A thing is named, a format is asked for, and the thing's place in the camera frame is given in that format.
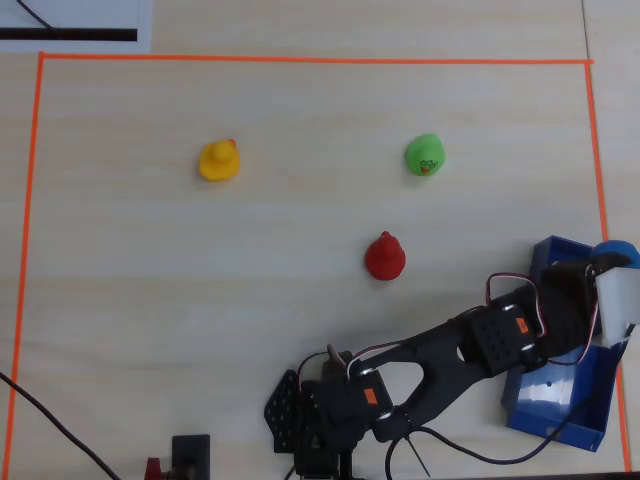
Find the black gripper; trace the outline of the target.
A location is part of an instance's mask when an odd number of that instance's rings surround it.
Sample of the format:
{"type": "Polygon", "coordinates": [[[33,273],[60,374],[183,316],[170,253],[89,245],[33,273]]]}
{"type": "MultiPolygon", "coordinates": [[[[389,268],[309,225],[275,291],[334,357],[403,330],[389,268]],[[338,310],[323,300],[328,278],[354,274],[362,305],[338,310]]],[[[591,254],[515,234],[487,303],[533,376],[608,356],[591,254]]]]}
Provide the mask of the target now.
{"type": "Polygon", "coordinates": [[[546,333],[537,341],[543,360],[558,360],[575,349],[586,356],[597,318],[595,274],[632,263],[606,252],[591,258],[556,261],[540,272],[539,293],[546,333]]]}

